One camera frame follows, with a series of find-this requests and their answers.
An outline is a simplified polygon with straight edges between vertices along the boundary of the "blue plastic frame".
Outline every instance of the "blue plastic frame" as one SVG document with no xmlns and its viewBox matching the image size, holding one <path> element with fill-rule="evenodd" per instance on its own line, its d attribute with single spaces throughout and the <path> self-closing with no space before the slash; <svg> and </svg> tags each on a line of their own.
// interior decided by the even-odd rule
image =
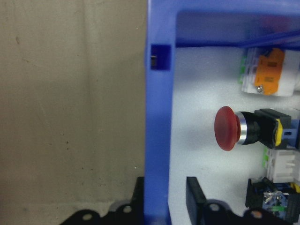
<svg viewBox="0 0 300 225">
<path fill-rule="evenodd" d="M 206 26 L 201 27 L 197 23 L 203 19 Z M 218 19 L 232 20 L 232 25 L 222 29 Z M 239 27 L 241 20 L 247 28 Z M 243 36 L 243 29 L 251 33 L 257 26 L 258 35 Z M 168 188 L 175 48 L 279 46 L 300 50 L 300 1 L 148 0 L 147 29 L 144 219 L 146 225 L 163 225 L 171 224 Z M 226 30 L 241 37 L 230 36 Z"/>
</svg>

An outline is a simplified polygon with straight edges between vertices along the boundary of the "rectangular slot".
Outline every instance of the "rectangular slot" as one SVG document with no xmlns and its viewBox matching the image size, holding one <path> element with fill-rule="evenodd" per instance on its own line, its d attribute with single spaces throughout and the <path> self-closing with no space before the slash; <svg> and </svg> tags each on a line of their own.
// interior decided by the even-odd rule
<svg viewBox="0 0 300 225">
<path fill-rule="evenodd" d="M 151 70 L 170 70 L 171 46 L 151 45 Z"/>
</svg>

